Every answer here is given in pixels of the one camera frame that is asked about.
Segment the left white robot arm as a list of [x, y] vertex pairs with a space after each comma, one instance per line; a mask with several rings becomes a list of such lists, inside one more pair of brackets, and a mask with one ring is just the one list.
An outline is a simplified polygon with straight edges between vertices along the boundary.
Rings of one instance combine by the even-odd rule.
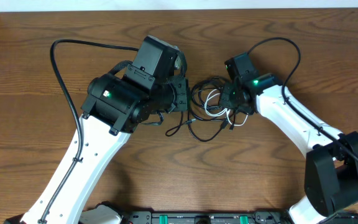
[[45, 190], [25, 213], [8, 223], [78, 223], [93, 189], [111, 159], [136, 127], [153, 114], [188, 109], [184, 53], [154, 36], [124, 60], [91, 81], [78, 114], [70, 104], [76, 132]]

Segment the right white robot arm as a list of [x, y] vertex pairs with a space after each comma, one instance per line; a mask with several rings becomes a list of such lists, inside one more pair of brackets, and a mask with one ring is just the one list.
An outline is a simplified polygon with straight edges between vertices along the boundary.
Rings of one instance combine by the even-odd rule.
[[292, 223], [358, 218], [346, 208], [358, 202], [358, 132], [344, 134], [303, 106], [272, 73], [260, 75], [244, 52], [225, 61], [232, 80], [219, 104], [228, 111], [258, 113], [275, 124], [306, 159], [305, 196], [288, 209]]

